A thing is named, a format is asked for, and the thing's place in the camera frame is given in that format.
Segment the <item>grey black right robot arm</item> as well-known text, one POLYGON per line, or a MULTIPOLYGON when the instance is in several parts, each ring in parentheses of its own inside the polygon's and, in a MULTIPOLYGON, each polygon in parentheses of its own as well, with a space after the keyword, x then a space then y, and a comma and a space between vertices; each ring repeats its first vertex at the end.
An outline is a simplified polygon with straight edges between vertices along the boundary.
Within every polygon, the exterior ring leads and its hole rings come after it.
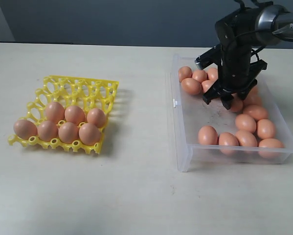
POLYGON ((254 8, 240 7, 215 23, 219 44, 198 56, 195 60, 200 69, 211 64, 218 67, 218 79, 203 95, 209 104, 220 98, 229 110, 233 96, 241 100, 257 85, 256 77, 266 70, 267 63, 257 59, 251 62, 267 46, 275 46, 281 41, 293 42, 293 12, 273 1, 253 1, 254 8))

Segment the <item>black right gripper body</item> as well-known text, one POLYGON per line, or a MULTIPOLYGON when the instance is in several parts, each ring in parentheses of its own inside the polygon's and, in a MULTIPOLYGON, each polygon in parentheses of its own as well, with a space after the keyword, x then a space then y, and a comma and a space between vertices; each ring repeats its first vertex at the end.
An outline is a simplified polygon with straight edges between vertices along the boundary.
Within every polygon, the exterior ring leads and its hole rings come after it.
POLYGON ((244 87, 254 87, 258 84, 256 77, 267 69, 267 63, 259 60, 253 63, 224 64, 219 69, 219 77, 211 88, 203 95, 206 103, 227 94, 236 94, 244 87))

